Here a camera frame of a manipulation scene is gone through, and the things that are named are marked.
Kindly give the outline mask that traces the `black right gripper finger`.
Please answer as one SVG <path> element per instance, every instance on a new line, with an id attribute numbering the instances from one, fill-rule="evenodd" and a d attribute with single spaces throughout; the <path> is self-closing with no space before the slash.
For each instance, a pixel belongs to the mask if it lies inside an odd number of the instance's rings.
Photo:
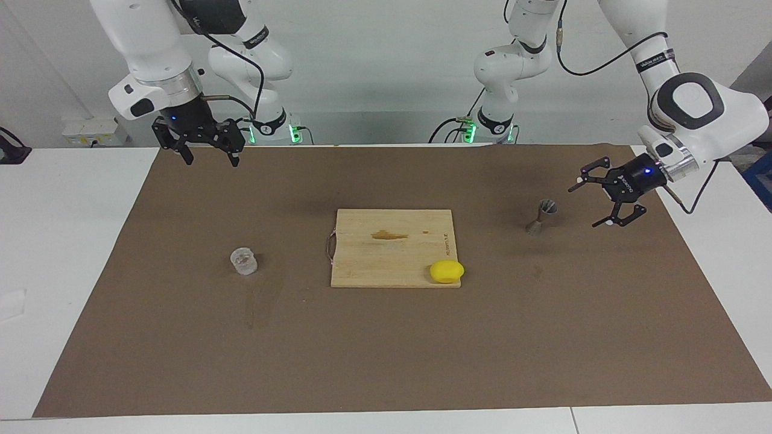
<path id="1" fill-rule="evenodd" d="M 235 120 L 225 120 L 214 124 L 214 135 L 210 145 L 226 153 L 232 167 L 237 168 L 240 154 L 244 150 L 245 138 Z"/>
<path id="2" fill-rule="evenodd" d="M 161 149 L 173 151 L 178 156 L 182 157 L 185 165 L 192 165 L 194 156 L 188 148 L 188 141 L 185 135 L 178 138 L 174 137 L 164 118 L 155 118 L 152 123 L 152 131 L 154 132 Z"/>

